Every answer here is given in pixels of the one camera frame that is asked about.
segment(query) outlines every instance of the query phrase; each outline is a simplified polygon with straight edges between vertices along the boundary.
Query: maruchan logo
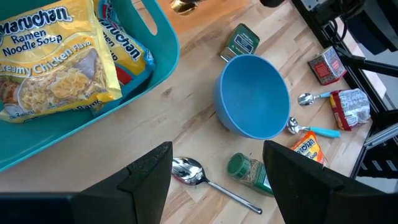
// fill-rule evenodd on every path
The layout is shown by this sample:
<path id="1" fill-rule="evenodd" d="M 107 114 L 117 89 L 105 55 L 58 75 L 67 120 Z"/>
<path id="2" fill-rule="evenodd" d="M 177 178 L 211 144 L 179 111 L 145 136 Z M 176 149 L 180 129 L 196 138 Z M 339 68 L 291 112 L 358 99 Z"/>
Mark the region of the maruchan logo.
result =
<path id="1" fill-rule="evenodd" d="M 312 146 L 315 145 L 315 141 L 313 139 L 309 139 L 308 141 L 305 141 L 298 149 L 297 152 L 300 153 L 301 155 L 304 154 L 308 149 L 310 149 Z"/>
<path id="2" fill-rule="evenodd" d="M 122 45 L 124 50 L 130 55 L 130 57 L 133 59 L 133 61 L 138 61 L 138 59 L 141 56 L 141 52 L 137 49 L 137 47 L 131 43 L 130 38 L 125 36 L 120 30 L 117 28 L 113 27 L 112 24 L 108 23 L 107 21 L 103 19 L 98 19 L 99 23 L 105 27 L 109 31 L 110 34 L 113 35 L 115 40 Z"/>
<path id="3" fill-rule="evenodd" d="M 4 40 L 4 31 L 0 30 L 0 47 L 2 46 L 3 40 Z"/>
<path id="4" fill-rule="evenodd" d="M 17 34 L 25 30 L 41 28 L 45 25 L 50 25 L 58 21 L 71 22 L 72 16 L 69 15 L 68 9 L 65 7 L 56 7 L 49 10 L 39 10 L 35 14 L 18 18 L 14 21 L 0 24 L 0 33 L 2 37 L 10 34 Z"/>

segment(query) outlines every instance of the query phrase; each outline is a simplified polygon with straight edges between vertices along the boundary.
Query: spice jar lid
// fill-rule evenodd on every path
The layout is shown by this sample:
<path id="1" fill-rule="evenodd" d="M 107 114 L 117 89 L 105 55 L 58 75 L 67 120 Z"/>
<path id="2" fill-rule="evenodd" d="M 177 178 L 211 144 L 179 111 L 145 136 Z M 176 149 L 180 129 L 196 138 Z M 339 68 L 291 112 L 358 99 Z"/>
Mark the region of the spice jar lid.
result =
<path id="1" fill-rule="evenodd" d="M 250 160 L 245 155 L 236 153 L 228 162 L 228 174 L 242 179 L 250 171 Z"/>

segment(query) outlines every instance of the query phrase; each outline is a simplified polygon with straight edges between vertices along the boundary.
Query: spoon with blue handle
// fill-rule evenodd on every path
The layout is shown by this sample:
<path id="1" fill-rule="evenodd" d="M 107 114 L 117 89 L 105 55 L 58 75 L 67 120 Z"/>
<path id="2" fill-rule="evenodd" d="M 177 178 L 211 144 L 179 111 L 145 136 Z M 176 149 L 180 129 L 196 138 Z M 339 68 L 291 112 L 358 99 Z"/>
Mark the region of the spoon with blue handle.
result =
<path id="1" fill-rule="evenodd" d="M 330 91 L 319 94 L 319 95 L 312 95 L 311 93 L 304 93 L 301 94 L 298 98 L 297 101 L 300 105 L 302 106 L 307 106 L 307 105 L 311 105 L 313 104 L 313 102 L 317 99 L 317 98 L 328 98 L 330 96 Z"/>
<path id="2" fill-rule="evenodd" d="M 292 133 L 292 134 L 297 134 L 299 131 L 304 130 L 304 131 L 313 131 L 316 134 L 329 137 L 329 138 L 340 138 L 340 132 L 337 130 L 330 130 L 327 128 L 316 128 L 316 127 L 306 127 L 306 126 L 300 126 L 299 122 L 293 117 L 290 117 L 288 122 L 287 122 L 287 129 Z"/>

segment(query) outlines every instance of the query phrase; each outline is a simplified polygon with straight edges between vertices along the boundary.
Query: teal plastic bin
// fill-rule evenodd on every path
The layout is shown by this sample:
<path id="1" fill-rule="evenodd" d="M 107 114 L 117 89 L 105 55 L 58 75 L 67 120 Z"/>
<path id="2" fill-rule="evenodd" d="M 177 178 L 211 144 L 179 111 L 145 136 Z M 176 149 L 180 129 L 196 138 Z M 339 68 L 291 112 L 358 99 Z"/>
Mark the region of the teal plastic bin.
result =
<path id="1" fill-rule="evenodd" d="M 2 1 L 0 21 L 53 2 L 56 1 Z M 177 35 L 156 0 L 142 2 L 156 23 L 156 35 L 151 34 L 131 0 L 113 0 L 114 8 L 126 32 L 146 46 L 155 58 L 156 70 L 147 89 L 97 118 L 94 118 L 89 110 L 81 110 L 51 114 L 22 124 L 0 121 L 0 172 L 133 102 L 171 75 L 180 55 Z"/>

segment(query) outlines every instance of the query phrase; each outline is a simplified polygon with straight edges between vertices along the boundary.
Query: spice jar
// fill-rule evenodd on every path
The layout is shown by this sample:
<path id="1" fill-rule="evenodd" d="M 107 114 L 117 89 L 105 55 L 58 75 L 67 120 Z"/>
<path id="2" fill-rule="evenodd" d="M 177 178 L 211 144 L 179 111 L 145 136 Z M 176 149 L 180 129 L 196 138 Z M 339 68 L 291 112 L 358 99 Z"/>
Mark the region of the spice jar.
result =
<path id="1" fill-rule="evenodd" d="M 228 174 L 240 183 L 265 195 L 273 195 L 264 164 L 236 153 L 228 162 Z"/>

